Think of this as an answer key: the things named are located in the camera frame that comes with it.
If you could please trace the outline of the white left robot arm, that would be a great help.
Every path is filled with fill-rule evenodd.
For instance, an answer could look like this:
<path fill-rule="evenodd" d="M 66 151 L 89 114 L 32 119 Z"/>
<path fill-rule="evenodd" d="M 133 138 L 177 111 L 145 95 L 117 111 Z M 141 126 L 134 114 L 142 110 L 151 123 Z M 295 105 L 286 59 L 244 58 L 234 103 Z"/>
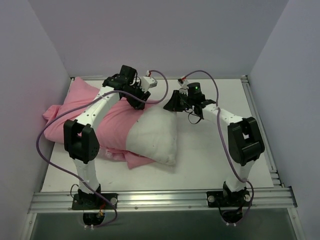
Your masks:
<path fill-rule="evenodd" d="M 100 206 L 101 185 L 97 179 L 95 158 L 100 144 L 96 130 L 109 112 L 122 98 L 135 110 L 143 110 L 150 97 L 149 89 L 157 85 L 150 76 L 137 77 L 137 71 L 123 65 L 120 72 L 102 83 L 93 102 L 74 120 L 63 125 L 64 149 L 76 166 L 79 181 L 78 196 L 90 210 Z"/>

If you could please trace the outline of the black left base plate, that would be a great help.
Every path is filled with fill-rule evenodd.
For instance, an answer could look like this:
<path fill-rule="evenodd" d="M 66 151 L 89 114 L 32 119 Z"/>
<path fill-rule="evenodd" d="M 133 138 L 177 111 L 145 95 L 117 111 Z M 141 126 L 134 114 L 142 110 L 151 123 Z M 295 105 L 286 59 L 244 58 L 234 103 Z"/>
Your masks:
<path fill-rule="evenodd" d="M 98 189 L 98 193 L 100 193 L 105 199 L 107 199 L 109 203 L 107 203 L 104 199 L 97 196 L 94 193 L 85 193 L 80 189 L 77 193 L 72 197 L 72 205 L 71 209 L 74 211 L 87 211 L 93 210 L 93 212 L 83 213 L 82 220 L 86 226 L 91 228 L 100 227 L 103 225 L 103 221 L 105 220 L 106 214 L 104 210 L 112 210 L 113 207 L 116 209 L 118 204 L 118 194 L 117 193 L 101 193 Z"/>

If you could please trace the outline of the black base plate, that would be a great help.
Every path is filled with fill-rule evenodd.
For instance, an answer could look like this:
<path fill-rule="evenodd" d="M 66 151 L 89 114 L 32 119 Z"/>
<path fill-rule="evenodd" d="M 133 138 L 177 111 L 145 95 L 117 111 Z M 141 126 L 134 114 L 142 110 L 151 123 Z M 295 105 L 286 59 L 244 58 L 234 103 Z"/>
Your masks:
<path fill-rule="evenodd" d="M 218 209 L 222 220 L 228 226 L 238 225 L 246 215 L 243 208 L 248 207 L 249 210 L 253 201 L 246 187 L 238 192 L 230 192 L 225 189 L 207 191 L 206 198 L 207 206 Z"/>
<path fill-rule="evenodd" d="M 74 211 L 87 211 L 93 210 L 93 212 L 83 213 L 82 220 L 86 226 L 91 228 L 100 227 L 103 225 L 103 221 L 105 220 L 106 214 L 104 210 L 112 210 L 113 207 L 116 209 L 118 204 L 118 194 L 117 193 L 101 193 L 98 189 L 98 193 L 100 193 L 105 199 L 107 199 L 109 203 L 107 203 L 104 199 L 97 196 L 94 193 L 85 193 L 80 189 L 77 193 L 72 197 L 72 205 L 71 209 Z"/>

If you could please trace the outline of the aluminium back rail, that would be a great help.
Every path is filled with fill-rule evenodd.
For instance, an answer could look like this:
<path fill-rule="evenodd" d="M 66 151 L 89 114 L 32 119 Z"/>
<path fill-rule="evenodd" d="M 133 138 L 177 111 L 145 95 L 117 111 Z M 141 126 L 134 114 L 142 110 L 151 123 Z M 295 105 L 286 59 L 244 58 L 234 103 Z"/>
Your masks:
<path fill-rule="evenodd" d="M 159 74 L 152 74 L 151 75 L 156 80 L 161 80 L 163 77 Z M 83 80 L 105 80 L 107 78 L 106 75 L 89 75 L 89 76 L 80 76 Z M 232 80 L 232 79 L 240 79 L 242 81 L 248 82 L 249 77 L 247 75 L 243 76 L 213 76 L 212 77 L 215 80 Z M 200 80 L 200 79 L 210 79 L 210 77 L 207 74 L 195 74 L 187 77 L 188 80 Z"/>

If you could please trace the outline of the white pillow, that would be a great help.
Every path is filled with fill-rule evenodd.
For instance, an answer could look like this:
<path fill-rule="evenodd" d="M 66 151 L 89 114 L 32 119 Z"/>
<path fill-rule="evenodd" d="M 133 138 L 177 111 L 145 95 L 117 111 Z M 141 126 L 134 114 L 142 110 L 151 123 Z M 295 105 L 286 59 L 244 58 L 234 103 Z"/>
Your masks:
<path fill-rule="evenodd" d="M 177 114 L 160 104 L 149 107 L 128 132 L 124 154 L 128 168 L 153 162 L 175 165 L 177 140 Z"/>

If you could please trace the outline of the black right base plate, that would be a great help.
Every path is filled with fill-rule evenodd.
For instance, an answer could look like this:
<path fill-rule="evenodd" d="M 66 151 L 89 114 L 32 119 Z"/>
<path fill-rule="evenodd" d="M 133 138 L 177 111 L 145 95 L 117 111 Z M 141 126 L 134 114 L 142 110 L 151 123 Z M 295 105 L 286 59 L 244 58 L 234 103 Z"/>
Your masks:
<path fill-rule="evenodd" d="M 246 187 L 238 192 L 230 192 L 225 189 L 207 191 L 206 198 L 207 206 L 218 209 L 222 220 L 228 226 L 238 225 L 246 215 L 243 208 L 248 207 L 249 210 L 253 201 Z"/>

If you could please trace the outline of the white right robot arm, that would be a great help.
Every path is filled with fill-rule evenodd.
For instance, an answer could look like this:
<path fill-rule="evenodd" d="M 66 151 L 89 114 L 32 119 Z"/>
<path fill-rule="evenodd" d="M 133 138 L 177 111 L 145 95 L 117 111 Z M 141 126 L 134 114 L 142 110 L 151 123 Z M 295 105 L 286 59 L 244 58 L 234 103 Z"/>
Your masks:
<path fill-rule="evenodd" d="M 216 124 L 232 170 L 232 175 L 224 182 L 228 190 L 222 193 L 222 200 L 225 205 L 232 207 L 240 201 L 239 191 L 246 188 L 252 166 L 265 151 L 257 120 L 235 115 L 221 108 L 217 99 L 207 99 L 198 82 L 179 79 L 178 83 L 180 88 L 173 91 L 163 108 L 171 112 L 192 110 L 201 120 Z"/>

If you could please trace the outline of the pink floral pillowcase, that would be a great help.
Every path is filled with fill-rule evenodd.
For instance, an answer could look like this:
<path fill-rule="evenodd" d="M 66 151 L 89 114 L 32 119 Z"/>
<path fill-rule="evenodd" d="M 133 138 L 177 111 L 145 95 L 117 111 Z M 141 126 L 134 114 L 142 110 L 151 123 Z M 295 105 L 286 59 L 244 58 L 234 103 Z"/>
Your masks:
<path fill-rule="evenodd" d="M 78 109 L 57 120 L 55 118 L 67 111 L 90 103 L 98 96 L 99 91 L 99 88 L 89 85 L 80 77 L 76 77 L 69 87 L 64 103 L 50 106 L 42 115 L 48 123 L 53 121 L 44 131 L 45 138 L 62 144 L 64 142 L 65 121 L 77 119 L 85 110 Z M 106 151 L 106 158 L 127 163 L 125 153 L 127 153 L 126 140 L 128 133 L 143 112 L 150 107 L 150 105 L 147 105 L 143 110 L 136 110 L 123 97 L 110 110 L 106 111 L 104 109 L 98 113 L 98 118 L 94 121 L 94 132 L 100 149 Z"/>

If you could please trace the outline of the aluminium front rail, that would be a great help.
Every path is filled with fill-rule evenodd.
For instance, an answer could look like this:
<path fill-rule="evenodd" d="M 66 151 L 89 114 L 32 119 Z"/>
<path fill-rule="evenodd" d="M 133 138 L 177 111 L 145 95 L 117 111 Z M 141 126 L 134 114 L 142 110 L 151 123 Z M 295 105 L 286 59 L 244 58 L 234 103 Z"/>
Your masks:
<path fill-rule="evenodd" d="M 30 213 L 69 213 L 73 198 L 67 192 L 40 192 L 32 197 Z M 210 190 L 120 191 L 111 203 L 118 212 L 213 210 L 219 199 Z M 296 208 L 288 187 L 255 188 L 253 209 Z"/>

